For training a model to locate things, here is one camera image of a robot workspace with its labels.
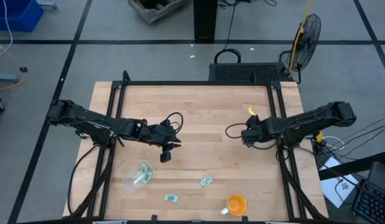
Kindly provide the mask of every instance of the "yellow cable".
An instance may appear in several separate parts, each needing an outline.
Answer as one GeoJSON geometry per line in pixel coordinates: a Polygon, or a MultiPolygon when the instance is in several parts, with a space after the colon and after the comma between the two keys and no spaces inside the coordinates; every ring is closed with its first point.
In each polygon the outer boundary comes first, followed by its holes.
{"type": "Polygon", "coordinates": [[[3,45],[0,44],[0,47],[6,51],[6,53],[8,55],[10,55],[12,57],[12,59],[14,59],[14,61],[20,66],[20,67],[25,67],[19,60],[17,57],[15,57],[10,51],[6,50],[5,47],[3,47],[3,45]]]}
{"type": "MultiPolygon", "coordinates": [[[[11,52],[9,52],[8,50],[6,50],[6,48],[3,47],[3,45],[0,44],[0,47],[1,47],[3,50],[5,50],[5,52],[6,52],[8,55],[10,55],[10,56],[12,57],[12,59],[14,59],[14,61],[15,61],[20,67],[22,67],[22,68],[25,67],[25,66],[18,60],[18,58],[15,57],[11,52]]],[[[16,87],[16,86],[19,86],[19,85],[23,84],[24,82],[25,82],[25,76],[22,76],[22,78],[21,78],[21,80],[19,80],[19,82],[15,83],[15,84],[13,84],[13,85],[11,85],[11,86],[7,86],[7,87],[4,87],[4,88],[0,89],[0,92],[1,92],[1,91],[4,91],[4,90],[9,90],[9,89],[14,88],[14,87],[16,87]]]]}
{"type": "Polygon", "coordinates": [[[313,0],[310,0],[309,1],[309,5],[306,8],[305,17],[303,18],[302,23],[300,24],[300,27],[298,29],[297,38],[295,39],[295,41],[293,43],[293,50],[292,50],[292,54],[291,54],[291,63],[290,63],[290,67],[288,69],[288,71],[290,73],[289,76],[291,76],[291,71],[292,71],[292,67],[293,67],[293,58],[295,57],[295,51],[297,50],[297,44],[298,44],[299,35],[300,35],[300,32],[301,32],[301,30],[303,28],[303,25],[305,24],[306,17],[309,14],[310,7],[311,7],[312,3],[313,3],[313,0]]]}

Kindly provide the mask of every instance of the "orange mug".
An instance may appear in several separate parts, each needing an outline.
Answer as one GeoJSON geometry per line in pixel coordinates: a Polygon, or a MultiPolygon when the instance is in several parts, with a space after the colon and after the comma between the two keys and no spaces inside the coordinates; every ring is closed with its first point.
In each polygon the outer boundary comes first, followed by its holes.
{"type": "Polygon", "coordinates": [[[223,208],[220,213],[225,215],[231,213],[236,216],[241,216],[247,212],[248,203],[242,195],[231,195],[226,201],[226,207],[223,208]]]}

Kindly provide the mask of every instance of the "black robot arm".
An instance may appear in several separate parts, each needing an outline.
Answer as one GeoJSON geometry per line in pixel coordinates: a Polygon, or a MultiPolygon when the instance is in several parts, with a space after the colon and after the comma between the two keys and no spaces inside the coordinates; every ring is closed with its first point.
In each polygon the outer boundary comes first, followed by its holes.
{"type": "Polygon", "coordinates": [[[181,142],[176,134],[183,125],[183,117],[175,130],[170,125],[169,117],[160,124],[147,125],[145,119],[111,118],[87,110],[70,100],[54,100],[46,118],[49,124],[70,126],[88,134],[94,145],[100,147],[112,147],[114,138],[118,139],[120,144],[120,139],[124,139],[162,147],[161,162],[170,161],[170,150],[181,146],[172,142],[181,142]]]}
{"type": "Polygon", "coordinates": [[[294,147],[307,135],[330,126],[351,126],[355,121],[356,115],[350,104],[336,101],[288,118],[261,121],[257,115],[252,115],[246,122],[247,129],[241,132],[241,138],[249,147],[255,142],[274,139],[280,139],[284,146],[294,147]]]}

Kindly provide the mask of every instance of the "wooden table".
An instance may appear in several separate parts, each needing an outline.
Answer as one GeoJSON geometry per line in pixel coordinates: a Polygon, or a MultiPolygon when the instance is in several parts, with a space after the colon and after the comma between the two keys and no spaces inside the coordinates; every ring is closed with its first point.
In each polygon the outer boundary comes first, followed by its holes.
{"type": "MultiPolygon", "coordinates": [[[[90,110],[106,113],[110,87],[111,82],[95,84],[90,110]]],[[[287,116],[303,112],[296,83],[282,83],[282,93],[287,116]]],[[[183,146],[173,149],[172,160],[162,164],[160,148],[128,141],[124,141],[125,147],[117,144],[105,219],[149,220],[152,215],[157,215],[159,220],[240,220],[240,217],[229,214],[221,215],[220,210],[230,195],[241,194],[248,201],[245,215],[250,221],[288,220],[282,176],[275,159],[276,148],[264,151],[248,148],[240,139],[229,139],[224,133],[228,125],[247,120],[249,106],[260,119],[270,116],[266,87],[127,86],[121,117],[145,118],[148,124],[154,124],[178,111],[184,116],[184,126],[178,134],[183,146]],[[151,163],[155,175],[145,188],[129,194],[123,178],[141,161],[151,163]],[[202,188],[199,180],[209,175],[213,183],[202,188]],[[179,202],[164,201],[166,193],[178,195],[179,202]]],[[[230,135],[239,135],[242,128],[230,129],[230,135]]],[[[91,146],[91,140],[82,140],[78,158],[91,146]]],[[[311,149],[308,140],[301,146],[311,149]]],[[[73,209],[92,186],[97,154],[98,150],[86,157],[75,173],[71,196],[73,209]]],[[[328,216],[313,155],[295,150],[295,157],[303,191],[314,206],[328,216]]],[[[291,192],[298,217],[292,188],[291,192]]],[[[96,200],[95,214],[98,214],[100,197],[101,193],[96,200]]]]}

